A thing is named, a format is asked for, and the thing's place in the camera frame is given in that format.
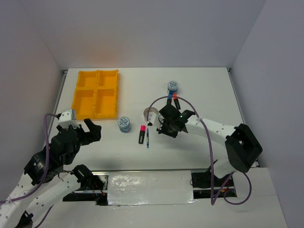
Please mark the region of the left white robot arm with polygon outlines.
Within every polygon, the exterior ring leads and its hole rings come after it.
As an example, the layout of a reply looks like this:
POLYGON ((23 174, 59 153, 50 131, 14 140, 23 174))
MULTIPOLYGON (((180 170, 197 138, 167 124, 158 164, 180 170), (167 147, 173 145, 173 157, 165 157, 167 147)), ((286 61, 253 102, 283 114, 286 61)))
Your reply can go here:
POLYGON ((88 132, 77 123, 68 123, 67 127, 59 123, 57 135, 47 139, 43 150, 32 156, 15 189, 0 203, 2 228, 30 228, 42 213, 67 194, 77 189, 103 188, 104 183, 81 164, 60 183, 46 190, 49 182, 63 171, 64 165, 72 163, 81 146, 101 140, 102 127, 90 119, 85 119, 84 122, 88 132))

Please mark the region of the blue pen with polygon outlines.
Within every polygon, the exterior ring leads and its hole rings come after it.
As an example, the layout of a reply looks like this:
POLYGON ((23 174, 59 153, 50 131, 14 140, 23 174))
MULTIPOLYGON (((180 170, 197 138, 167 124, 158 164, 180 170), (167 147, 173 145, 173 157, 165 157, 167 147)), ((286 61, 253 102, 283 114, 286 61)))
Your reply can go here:
POLYGON ((149 149, 149 128, 146 128, 146 148, 149 149))

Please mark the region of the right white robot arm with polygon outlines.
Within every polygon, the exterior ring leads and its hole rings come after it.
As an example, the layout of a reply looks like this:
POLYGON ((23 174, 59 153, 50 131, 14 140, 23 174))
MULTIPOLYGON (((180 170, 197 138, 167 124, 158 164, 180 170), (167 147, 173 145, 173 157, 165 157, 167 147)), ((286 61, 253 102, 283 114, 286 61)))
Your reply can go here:
POLYGON ((225 125, 201 118, 194 111, 180 112, 167 104, 160 110, 163 117, 159 134, 176 138, 179 132, 191 133, 207 138, 225 148, 222 159, 213 152, 213 170, 207 173, 207 182, 217 186, 223 178, 233 172, 247 173, 256 162, 263 149, 249 126, 225 125))

